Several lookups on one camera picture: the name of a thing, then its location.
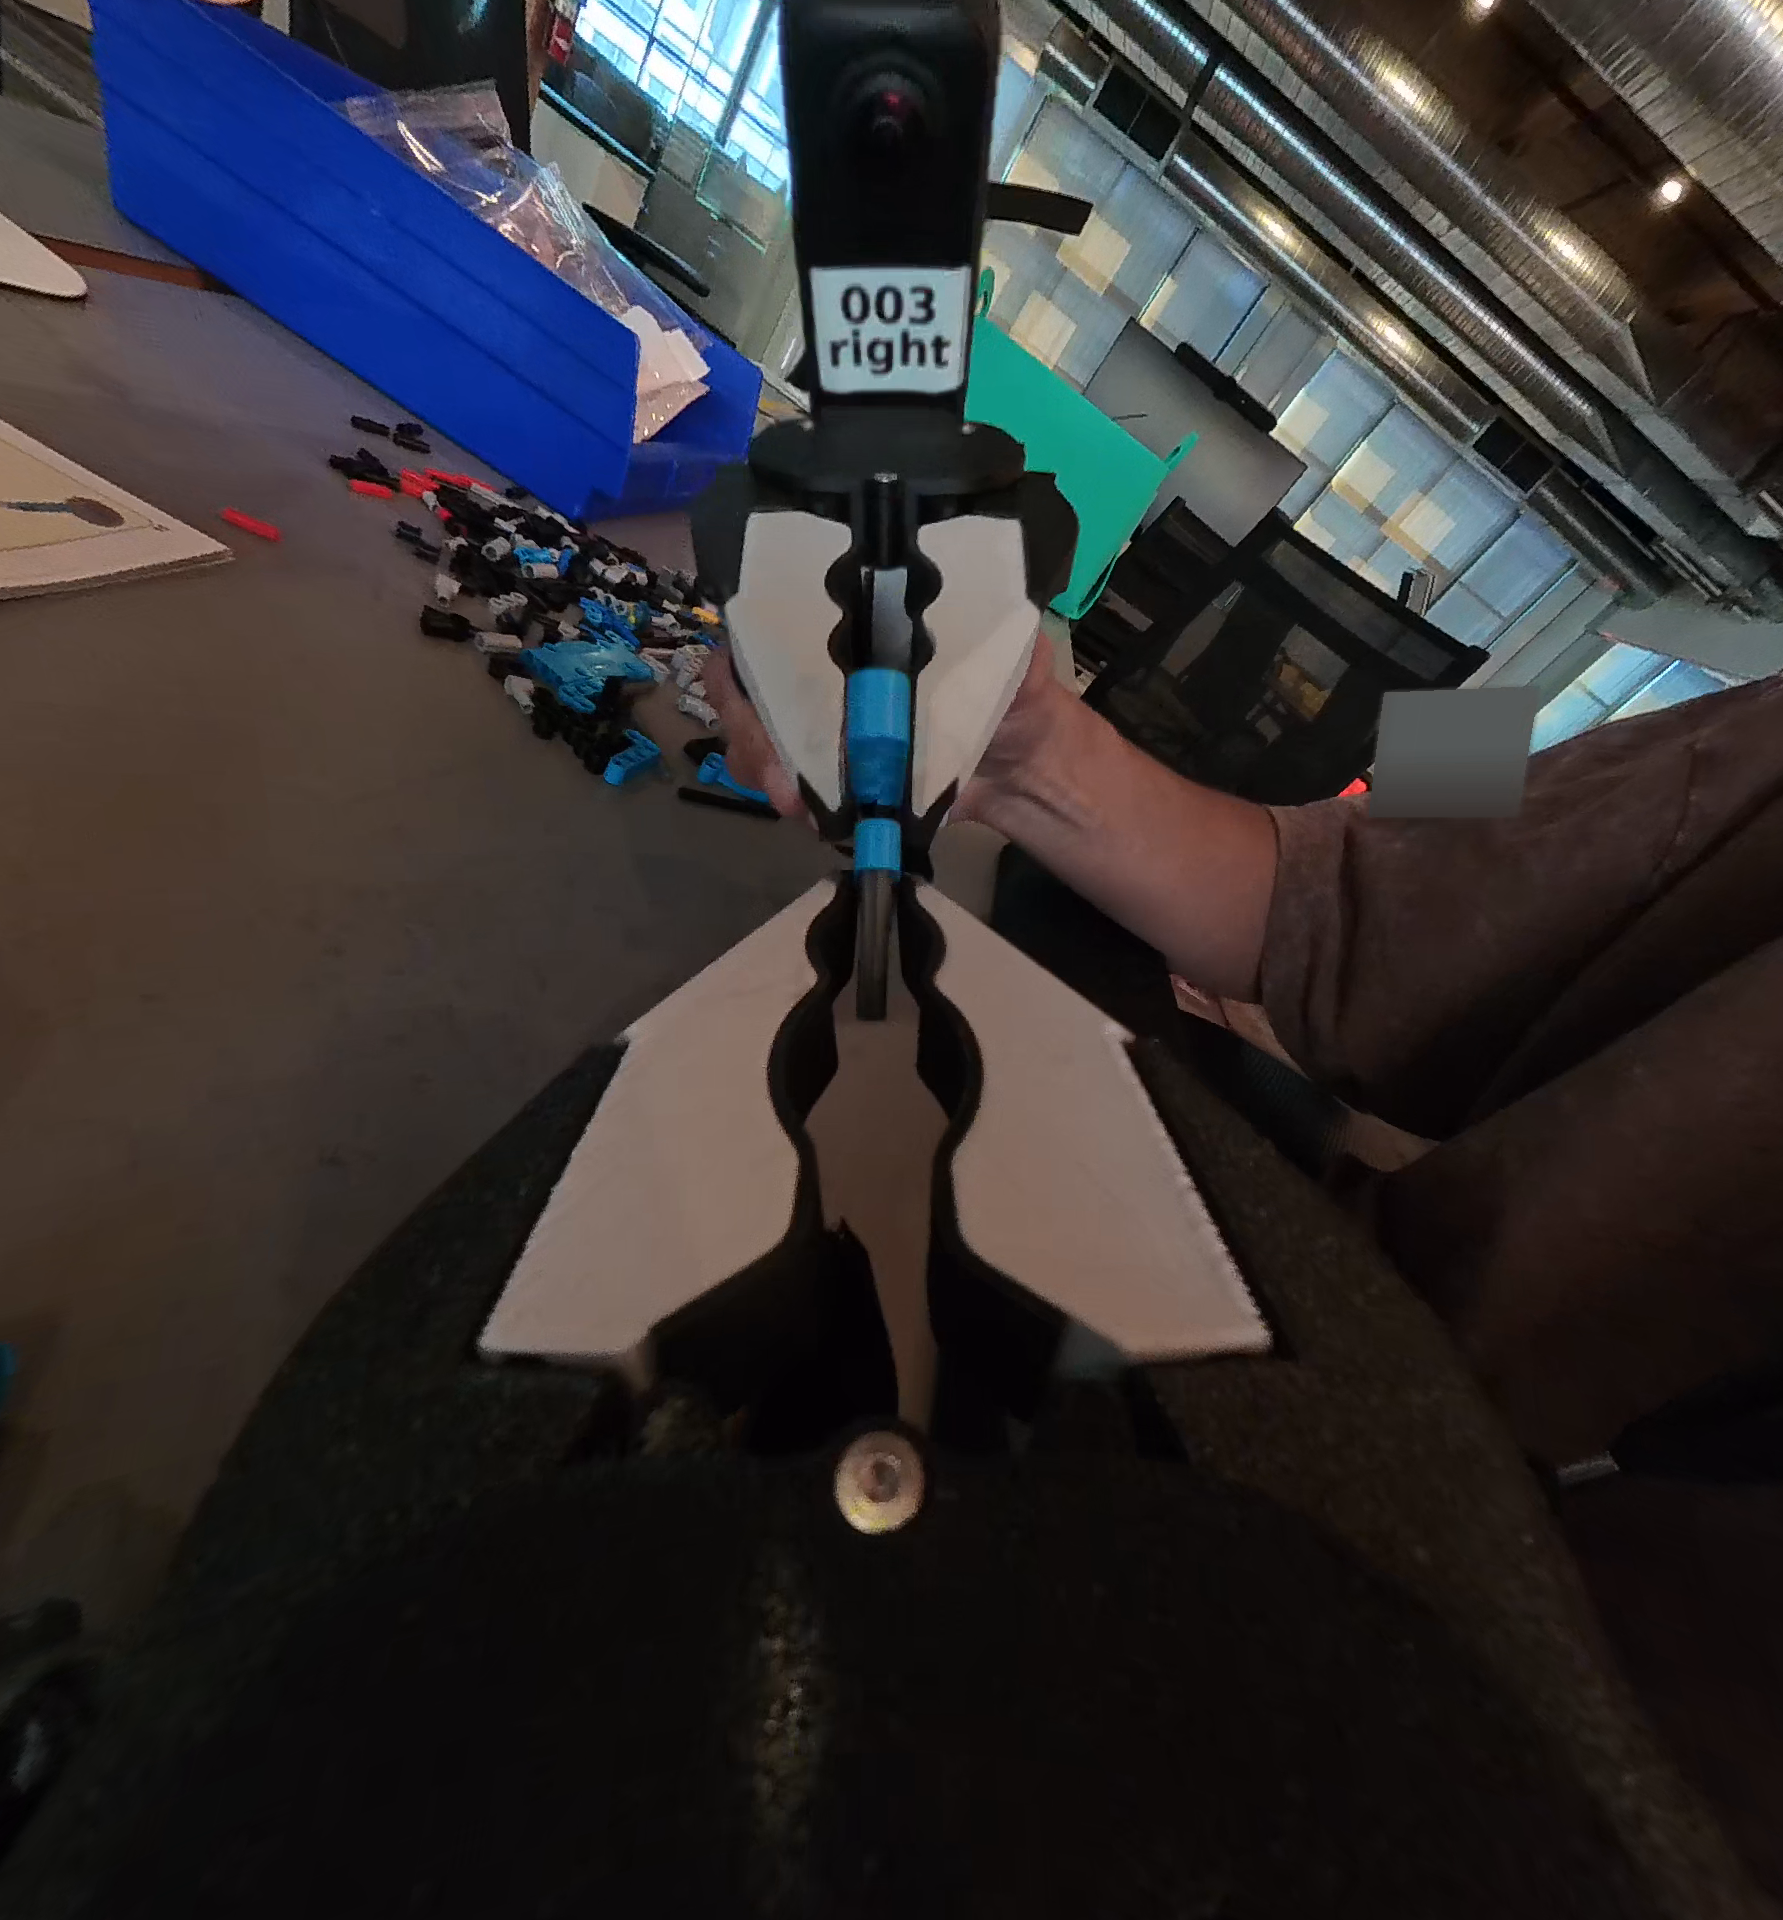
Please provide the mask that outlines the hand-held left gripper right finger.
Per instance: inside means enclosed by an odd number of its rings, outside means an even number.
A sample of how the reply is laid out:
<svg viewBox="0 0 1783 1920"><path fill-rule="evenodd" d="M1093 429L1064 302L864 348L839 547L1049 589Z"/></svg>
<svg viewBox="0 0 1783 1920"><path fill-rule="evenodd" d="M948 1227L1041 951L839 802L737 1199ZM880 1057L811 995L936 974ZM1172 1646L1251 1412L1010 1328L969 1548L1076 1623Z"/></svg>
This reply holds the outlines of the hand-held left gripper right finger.
<svg viewBox="0 0 1783 1920"><path fill-rule="evenodd" d="M900 906L916 1072L945 1119L927 1310L945 1363L1262 1356L1131 1033L927 884Z"/></svg>

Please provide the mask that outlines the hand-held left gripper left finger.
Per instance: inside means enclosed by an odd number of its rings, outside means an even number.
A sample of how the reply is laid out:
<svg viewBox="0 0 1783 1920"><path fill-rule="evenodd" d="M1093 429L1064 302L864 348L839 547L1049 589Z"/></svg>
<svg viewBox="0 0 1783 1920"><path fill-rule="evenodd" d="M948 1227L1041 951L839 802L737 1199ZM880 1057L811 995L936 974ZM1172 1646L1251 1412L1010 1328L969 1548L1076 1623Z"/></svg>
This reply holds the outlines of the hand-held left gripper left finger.
<svg viewBox="0 0 1783 1920"><path fill-rule="evenodd" d="M809 1133L853 949L853 889L823 876L620 1035L481 1358L872 1362L870 1261Z"/></svg>

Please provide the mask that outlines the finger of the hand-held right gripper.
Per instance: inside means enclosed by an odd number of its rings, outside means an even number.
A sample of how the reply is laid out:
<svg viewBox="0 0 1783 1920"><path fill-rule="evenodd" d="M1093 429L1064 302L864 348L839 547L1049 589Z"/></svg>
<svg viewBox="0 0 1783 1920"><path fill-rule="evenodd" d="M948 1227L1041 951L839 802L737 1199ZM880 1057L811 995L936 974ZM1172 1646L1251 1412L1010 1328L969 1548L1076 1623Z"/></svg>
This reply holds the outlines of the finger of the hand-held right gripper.
<svg viewBox="0 0 1783 1920"><path fill-rule="evenodd" d="M753 514L727 600L721 732L735 781L802 814L829 847L848 843L839 771L844 672L828 579L850 555L848 528L802 512Z"/></svg>
<svg viewBox="0 0 1783 1920"><path fill-rule="evenodd" d="M933 521L917 532L917 552L936 573L936 593L920 618L930 653L914 680L903 876L924 870L938 821L1016 701L1041 629L1018 520Z"/></svg>

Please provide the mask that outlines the long blue perforated beam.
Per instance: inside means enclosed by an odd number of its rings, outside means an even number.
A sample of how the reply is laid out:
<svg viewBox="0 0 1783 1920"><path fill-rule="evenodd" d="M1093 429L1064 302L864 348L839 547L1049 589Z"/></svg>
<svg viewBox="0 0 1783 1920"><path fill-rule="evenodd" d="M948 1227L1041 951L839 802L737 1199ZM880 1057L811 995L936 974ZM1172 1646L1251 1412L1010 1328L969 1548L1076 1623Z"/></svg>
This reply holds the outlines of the long blue perforated beam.
<svg viewBox="0 0 1783 1920"><path fill-rule="evenodd" d="M844 686L839 771L850 802L901 812L912 760L912 680L893 666L866 666Z"/></svg>

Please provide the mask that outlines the black axle rod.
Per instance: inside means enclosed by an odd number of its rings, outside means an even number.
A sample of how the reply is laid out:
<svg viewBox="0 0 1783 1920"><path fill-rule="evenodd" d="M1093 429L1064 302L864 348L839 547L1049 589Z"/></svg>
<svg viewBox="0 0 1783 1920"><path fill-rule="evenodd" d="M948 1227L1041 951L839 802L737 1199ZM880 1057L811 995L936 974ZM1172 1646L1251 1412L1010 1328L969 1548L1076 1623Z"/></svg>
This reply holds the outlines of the black axle rod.
<svg viewBox="0 0 1783 1920"><path fill-rule="evenodd" d="M855 1006L862 1022L887 1016L893 977L901 876L889 868L856 868Z"/></svg>

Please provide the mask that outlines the person's right forearm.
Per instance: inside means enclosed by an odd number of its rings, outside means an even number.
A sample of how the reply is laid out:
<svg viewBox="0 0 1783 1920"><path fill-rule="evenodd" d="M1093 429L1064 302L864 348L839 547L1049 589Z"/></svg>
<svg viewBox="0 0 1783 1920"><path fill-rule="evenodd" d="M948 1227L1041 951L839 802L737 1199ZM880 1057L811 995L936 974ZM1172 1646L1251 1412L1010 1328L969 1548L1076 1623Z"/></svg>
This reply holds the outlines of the person's right forearm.
<svg viewBox="0 0 1783 1920"><path fill-rule="evenodd" d="M1159 778L1113 915L1291 1061L1423 1139L1657 1070L1716 1091L1783 1057L1783 676L1536 753L1519 809L1384 819Z"/></svg>

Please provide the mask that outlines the grey desk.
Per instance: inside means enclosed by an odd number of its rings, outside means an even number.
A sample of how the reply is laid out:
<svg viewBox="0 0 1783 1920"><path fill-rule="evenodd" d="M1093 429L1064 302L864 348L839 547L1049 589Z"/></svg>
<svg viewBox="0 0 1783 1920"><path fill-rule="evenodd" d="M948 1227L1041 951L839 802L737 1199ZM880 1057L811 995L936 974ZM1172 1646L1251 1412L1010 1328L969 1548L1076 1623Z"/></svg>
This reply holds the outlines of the grey desk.
<svg viewBox="0 0 1783 1920"><path fill-rule="evenodd" d="M231 550L0 604L0 1611L108 1628L386 1232L829 855L603 787L421 636L399 505L327 466L403 404L86 282L0 290L0 417Z"/></svg>

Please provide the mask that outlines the teal plastic panel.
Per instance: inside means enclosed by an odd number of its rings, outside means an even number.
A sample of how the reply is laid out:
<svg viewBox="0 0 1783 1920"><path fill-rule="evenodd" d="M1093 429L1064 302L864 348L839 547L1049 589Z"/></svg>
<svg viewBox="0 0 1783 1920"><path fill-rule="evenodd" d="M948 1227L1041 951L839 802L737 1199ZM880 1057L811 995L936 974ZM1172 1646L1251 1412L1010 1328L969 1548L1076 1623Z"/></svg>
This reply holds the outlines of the teal plastic panel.
<svg viewBox="0 0 1783 1920"><path fill-rule="evenodd" d="M1197 441L1154 454L1124 426L1071 390L1055 371L1016 344L975 302L966 418L986 423L1023 445L1024 469L1053 479L1076 520L1069 581L1051 607L1067 622L1083 618L1139 530L1163 485Z"/></svg>

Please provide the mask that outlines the pile of small building bricks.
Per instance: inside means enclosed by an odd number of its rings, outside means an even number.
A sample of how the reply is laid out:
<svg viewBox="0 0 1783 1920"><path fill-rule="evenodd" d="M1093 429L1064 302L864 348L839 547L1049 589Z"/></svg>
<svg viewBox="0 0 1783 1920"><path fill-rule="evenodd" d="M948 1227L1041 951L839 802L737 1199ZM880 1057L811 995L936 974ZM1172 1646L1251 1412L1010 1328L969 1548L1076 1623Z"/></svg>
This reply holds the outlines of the pile of small building bricks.
<svg viewBox="0 0 1783 1920"><path fill-rule="evenodd" d="M519 486L434 466L423 426L355 412L359 445L327 466L348 492L399 505L395 542L423 567L421 636L472 651L533 738L564 745L610 788L664 771L639 703L668 687L696 726L678 798L772 819L765 793L727 764L702 666L721 607L691 577L654 567Z"/></svg>

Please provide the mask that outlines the paned window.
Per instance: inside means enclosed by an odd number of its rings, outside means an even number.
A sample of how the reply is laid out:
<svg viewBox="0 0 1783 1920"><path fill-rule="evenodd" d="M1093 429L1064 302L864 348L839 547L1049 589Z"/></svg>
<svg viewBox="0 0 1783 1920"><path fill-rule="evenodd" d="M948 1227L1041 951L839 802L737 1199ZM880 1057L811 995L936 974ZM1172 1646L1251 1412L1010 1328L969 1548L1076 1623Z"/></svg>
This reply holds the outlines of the paned window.
<svg viewBox="0 0 1783 1920"><path fill-rule="evenodd" d="M777 2L584 2L550 26L543 97L640 170L742 168L786 193Z"/></svg>

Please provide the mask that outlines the black mesh office chair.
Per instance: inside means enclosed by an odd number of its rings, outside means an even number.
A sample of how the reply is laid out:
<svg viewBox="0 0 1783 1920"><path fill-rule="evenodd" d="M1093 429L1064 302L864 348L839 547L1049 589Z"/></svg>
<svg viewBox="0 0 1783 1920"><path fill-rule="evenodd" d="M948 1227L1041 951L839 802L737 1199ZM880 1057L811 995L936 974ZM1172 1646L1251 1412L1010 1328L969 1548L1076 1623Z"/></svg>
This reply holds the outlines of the black mesh office chair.
<svg viewBox="0 0 1783 1920"><path fill-rule="evenodd" d="M1085 703L1145 755L1266 804L1346 790L1386 692L1452 689L1485 659L1283 516L1233 542L1182 500L1129 541L1069 651Z"/></svg>

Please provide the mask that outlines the blue plastic bin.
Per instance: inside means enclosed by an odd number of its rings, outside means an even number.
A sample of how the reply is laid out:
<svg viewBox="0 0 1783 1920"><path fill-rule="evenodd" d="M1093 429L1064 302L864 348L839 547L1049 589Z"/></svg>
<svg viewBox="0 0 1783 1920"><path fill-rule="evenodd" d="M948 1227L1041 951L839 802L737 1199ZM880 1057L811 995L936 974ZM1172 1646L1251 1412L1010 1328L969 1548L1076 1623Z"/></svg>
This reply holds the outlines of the blue plastic bin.
<svg viewBox="0 0 1783 1920"><path fill-rule="evenodd" d="M553 509L678 509L744 462L760 369L633 441L633 332L343 116L372 90L216 5L93 5L118 213Z"/></svg>

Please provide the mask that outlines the person's brown clothing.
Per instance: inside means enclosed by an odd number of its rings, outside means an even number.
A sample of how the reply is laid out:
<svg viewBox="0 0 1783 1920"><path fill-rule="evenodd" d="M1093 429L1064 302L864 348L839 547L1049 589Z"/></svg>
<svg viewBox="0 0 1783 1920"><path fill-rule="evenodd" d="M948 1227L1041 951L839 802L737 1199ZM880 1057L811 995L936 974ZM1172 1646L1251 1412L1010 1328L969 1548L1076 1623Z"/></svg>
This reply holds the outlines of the person's brown clothing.
<svg viewBox="0 0 1783 1920"><path fill-rule="evenodd" d="M1783 1048L1617 1045L1429 1139L1381 1238L1559 1498L1625 1679L1783 1907Z"/></svg>

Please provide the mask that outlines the instruction booklet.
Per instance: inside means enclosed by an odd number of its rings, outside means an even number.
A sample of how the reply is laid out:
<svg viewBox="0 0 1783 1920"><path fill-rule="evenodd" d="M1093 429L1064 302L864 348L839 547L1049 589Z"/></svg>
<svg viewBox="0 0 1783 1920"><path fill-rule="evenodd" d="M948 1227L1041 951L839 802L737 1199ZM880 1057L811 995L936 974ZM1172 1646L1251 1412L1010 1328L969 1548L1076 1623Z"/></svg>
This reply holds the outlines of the instruction booklet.
<svg viewBox="0 0 1783 1920"><path fill-rule="evenodd" d="M230 563L220 541L0 421L0 601Z"/></svg>

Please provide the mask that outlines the silver ventilation duct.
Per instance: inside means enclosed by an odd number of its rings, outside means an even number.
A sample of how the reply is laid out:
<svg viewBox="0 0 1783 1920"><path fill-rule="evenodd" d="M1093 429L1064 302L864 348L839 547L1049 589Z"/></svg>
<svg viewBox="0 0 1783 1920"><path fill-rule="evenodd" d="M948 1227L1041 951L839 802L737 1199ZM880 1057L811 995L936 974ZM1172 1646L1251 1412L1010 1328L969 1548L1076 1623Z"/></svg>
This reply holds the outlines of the silver ventilation duct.
<svg viewBox="0 0 1783 1920"><path fill-rule="evenodd" d="M1783 2L1536 2L1783 269Z"/></svg>

